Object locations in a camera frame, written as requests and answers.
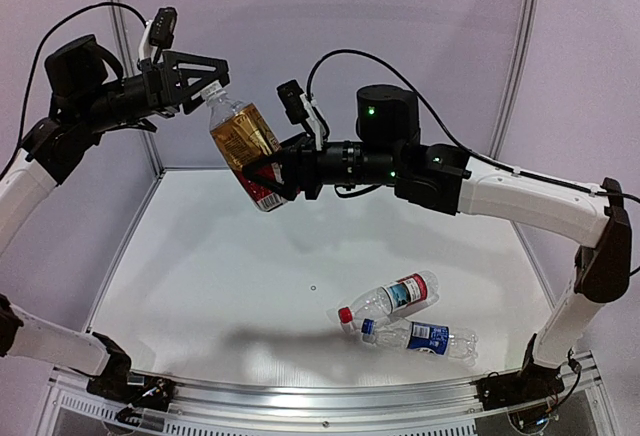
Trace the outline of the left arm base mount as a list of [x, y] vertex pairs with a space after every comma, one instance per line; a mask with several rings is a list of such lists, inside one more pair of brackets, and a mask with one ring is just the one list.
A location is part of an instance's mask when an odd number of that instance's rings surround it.
[[167, 412], [173, 400], [176, 383], [171, 379], [135, 373], [131, 358], [109, 337], [92, 333], [106, 348], [107, 364], [99, 376], [90, 376], [89, 394], [124, 407], [115, 415], [119, 423], [138, 426], [146, 409]]

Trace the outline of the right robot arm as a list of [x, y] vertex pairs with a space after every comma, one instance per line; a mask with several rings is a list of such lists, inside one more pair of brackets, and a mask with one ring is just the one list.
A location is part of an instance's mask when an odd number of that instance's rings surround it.
[[330, 141], [316, 101], [296, 82], [281, 85], [278, 96], [303, 132], [243, 173], [287, 200], [314, 199], [326, 185], [389, 186], [432, 211], [506, 219], [578, 244], [574, 279], [531, 339], [526, 371], [559, 368], [599, 310], [628, 290], [632, 229], [617, 181], [579, 185], [509, 169], [460, 146], [425, 146], [418, 97], [397, 86], [358, 90], [356, 141]]

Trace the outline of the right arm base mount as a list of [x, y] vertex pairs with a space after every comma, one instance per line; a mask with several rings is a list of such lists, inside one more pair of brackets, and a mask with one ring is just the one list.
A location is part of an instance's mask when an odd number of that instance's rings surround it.
[[567, 364], [575, 381], [565, 395], [559, 368], [538, 367], [527, 361], [518, 371], [493, 372], [475, 381], [477, 397], [484, 411], [506, 408], [509, 424], [518, 434], [542, 435], [581, 382], [582, 365], [572, 351], [567, 354]]

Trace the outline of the white bottle cap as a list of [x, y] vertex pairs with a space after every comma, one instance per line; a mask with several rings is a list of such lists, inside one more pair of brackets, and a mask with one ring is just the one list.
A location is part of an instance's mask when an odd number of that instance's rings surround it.
[[204, 100], [208, 100], [210, 98], [216, 98], [223, 91], [224, 88], [222, 87], [222, 85], [218, 81], [214, 81], [202, 89], [202, 91], [200, 92], [200, 96]]

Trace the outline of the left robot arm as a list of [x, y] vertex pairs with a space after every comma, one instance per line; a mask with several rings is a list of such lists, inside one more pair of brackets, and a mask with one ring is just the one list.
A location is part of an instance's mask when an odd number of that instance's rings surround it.
[[[1, 245], [7, 247], [31, 213], [99, 145], [107, 132], [153, 132], [149, 117], [190, 114], [213, 82], [227, 85], [229, 65], [172, 50], [146, 58], [138, 75], [127, 77], [118, 59], [85, 35], [45, 60], [52, 90], [47, 117], [18, 145], [1, 178]], [[90, 378], [127, 378], [130, 357], [110, 338], [82, 333], [36, 317], [7, 297], [1, 299], [1, 354], [45, 361]]]

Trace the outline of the gold label drink bottle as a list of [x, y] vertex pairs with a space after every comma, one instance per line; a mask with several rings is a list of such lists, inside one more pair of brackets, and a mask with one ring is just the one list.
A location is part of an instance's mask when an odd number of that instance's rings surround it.
[[283, 206], [286, 200], [246, 179], [245, 165], [280, 150], [280, 143], [253, 103], [226, 93], [206, 102], [211, 111], [209, 133], [230, 170], [254, 205], [262, 212]]

